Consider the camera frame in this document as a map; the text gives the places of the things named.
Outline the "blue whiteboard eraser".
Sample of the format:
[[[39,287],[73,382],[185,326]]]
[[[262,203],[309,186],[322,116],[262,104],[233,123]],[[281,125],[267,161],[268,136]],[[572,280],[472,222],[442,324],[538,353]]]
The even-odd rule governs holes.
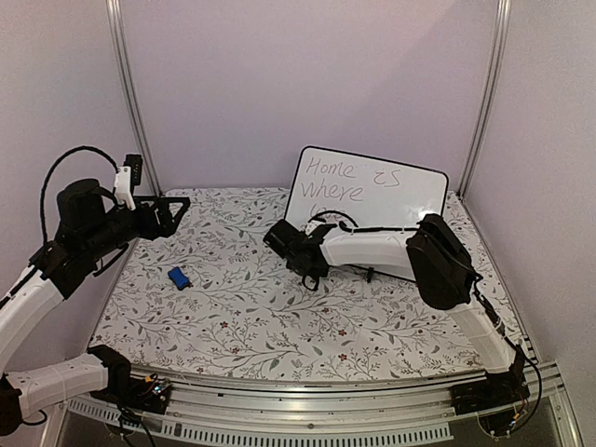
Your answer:
[[[168,278],[172,281],[178,291],[183,291],[192,286],[191,280],[180,267],[174,267],[168,272]]]

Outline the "small black-framed whiteboard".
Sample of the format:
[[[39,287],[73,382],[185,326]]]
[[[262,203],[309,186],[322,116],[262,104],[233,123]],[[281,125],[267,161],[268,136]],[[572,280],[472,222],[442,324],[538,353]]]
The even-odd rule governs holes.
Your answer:
[[[326,210],[360,227],[410,227],[441,214],[446,173],[345,151],[307,146],[300,154],[285,220],[296,227]]]

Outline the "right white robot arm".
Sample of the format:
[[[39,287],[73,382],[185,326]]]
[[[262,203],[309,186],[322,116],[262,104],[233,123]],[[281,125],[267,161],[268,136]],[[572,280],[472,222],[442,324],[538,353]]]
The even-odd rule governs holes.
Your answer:
[[[482,275],[439,214],[429,213],[412,227],[348,226],[319,215],[299,230],[281,219],[264,244],[289,270],[314,282],[336,266],[393,268],[396,276],[414,281],[424,303],[445,312],[477,351],[489,378],[481,387],[485,402],[500,406],[516,393],[523,349],[508,338],[505,323],[478,288]]]

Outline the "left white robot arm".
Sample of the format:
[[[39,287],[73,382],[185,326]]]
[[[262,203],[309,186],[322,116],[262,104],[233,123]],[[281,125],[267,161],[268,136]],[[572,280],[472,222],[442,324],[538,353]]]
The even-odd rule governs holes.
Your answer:
[[[173,236],[190,207],[189,198],[117,196],[96,179],[69,184],[57,196],[60,215],[54,239],[30,259],[1,300],[1,363],[88,276],[103,273],[106,255],[118,260],[136,238]],[[130,362],[106,345],[62,363],[28,372],[1,372],[1,433],[7,436],[34,413],[85,393],[117,404],[132,403],[138,384]]]

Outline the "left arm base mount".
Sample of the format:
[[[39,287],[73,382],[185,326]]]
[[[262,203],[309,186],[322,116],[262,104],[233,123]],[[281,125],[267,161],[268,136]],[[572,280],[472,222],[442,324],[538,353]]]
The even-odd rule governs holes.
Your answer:
[[[90,392],[90,396],[114,405],[146,413],[165,414],[169,406],[172,382],[156,373],[143,379],[130,377],[129,383],[120,391],[105,388]]]

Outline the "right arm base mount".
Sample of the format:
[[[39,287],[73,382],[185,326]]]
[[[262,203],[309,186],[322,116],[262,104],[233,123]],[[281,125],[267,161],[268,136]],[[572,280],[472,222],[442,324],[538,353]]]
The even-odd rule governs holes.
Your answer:
[[[457,415],[490,410],[530,397],[523,370],[486,373],[480,381],[451,386],[449,391]]]

